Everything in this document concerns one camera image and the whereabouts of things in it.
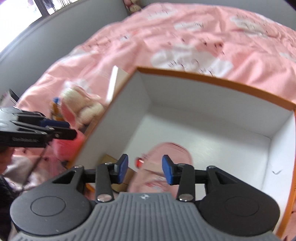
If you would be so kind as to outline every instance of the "white box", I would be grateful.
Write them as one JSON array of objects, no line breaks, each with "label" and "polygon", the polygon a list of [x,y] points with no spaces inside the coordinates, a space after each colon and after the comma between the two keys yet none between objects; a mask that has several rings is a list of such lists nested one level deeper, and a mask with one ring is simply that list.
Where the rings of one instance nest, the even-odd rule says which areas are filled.
[{"label": "white box", "polygon": [[[126,153],[136,170],[136,157],[175,142],[190,152],[195,169],[215,165],[273,197],[281,210],[279,234],[294,202],[295,107],[228,80],[138,68],[90,125],[74,162],[95,168],[106,153]],[[196,185],[196,199],[204,196],[204,186]]]}]

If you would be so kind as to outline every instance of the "pink blanket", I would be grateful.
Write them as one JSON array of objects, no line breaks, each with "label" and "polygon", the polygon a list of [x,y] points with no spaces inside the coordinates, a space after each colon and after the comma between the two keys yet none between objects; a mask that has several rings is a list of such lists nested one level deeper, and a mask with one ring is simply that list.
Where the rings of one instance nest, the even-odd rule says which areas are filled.
[{"label": "pink blanket", "polygon": [[106,26],[54,63],[18,107],[49,116],[64,83],[106,97],[114,65],[175,69],[226,78],[296,103],[296,34],[256,13],[199,4],[152,4]]}]

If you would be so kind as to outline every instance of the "pink duvet cover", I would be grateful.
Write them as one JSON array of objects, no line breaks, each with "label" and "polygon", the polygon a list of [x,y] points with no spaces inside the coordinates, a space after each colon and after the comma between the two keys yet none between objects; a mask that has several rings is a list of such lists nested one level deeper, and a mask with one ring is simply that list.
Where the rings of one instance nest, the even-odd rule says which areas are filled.
[{"label": "pink duvet cover", "polygon": [[49,102],[67,81],[85,83],[86,89],[105,98],[114,65],[128,73],[135,66],[150,66],[217,76],[296,103],[295,40],[295,31],[256,13],[152,4],[99,30],[54,63],[23,94],[18,107],[49,116]]}]

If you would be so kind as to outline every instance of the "silver bolt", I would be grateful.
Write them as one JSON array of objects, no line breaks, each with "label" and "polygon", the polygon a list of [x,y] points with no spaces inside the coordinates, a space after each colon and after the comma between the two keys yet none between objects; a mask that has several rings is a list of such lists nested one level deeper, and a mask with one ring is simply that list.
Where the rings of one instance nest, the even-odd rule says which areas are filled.
[{"label": "silver bolt", "polygon": [[97,196],[97,200],[99,202],[109,202],[111,201],[112,197],[109,194],[101,194],[99,196]]},{"label": "silver bolt", "polygon": [[185,193],[179,196],[179,200],[182,202],[190,202],[193,200],[193,196],[191,194]]}]

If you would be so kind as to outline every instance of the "gray wall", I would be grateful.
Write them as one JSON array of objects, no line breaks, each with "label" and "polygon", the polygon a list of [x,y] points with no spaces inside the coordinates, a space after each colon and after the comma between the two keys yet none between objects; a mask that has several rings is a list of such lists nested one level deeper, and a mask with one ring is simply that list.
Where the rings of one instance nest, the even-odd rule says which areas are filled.
[{"label": "gray wall", "polygon": [[202,3],[237,7],[262,14],[295,30],[296,12],[284,0],[142,0],[146,5],[155,2]]},{"label": "gray wall", "polygon": [[82,0],[29,29],[28,35],[0,57],[0,94],[20,96],[56,60],[106,24],[127,17],[122,0]]}]

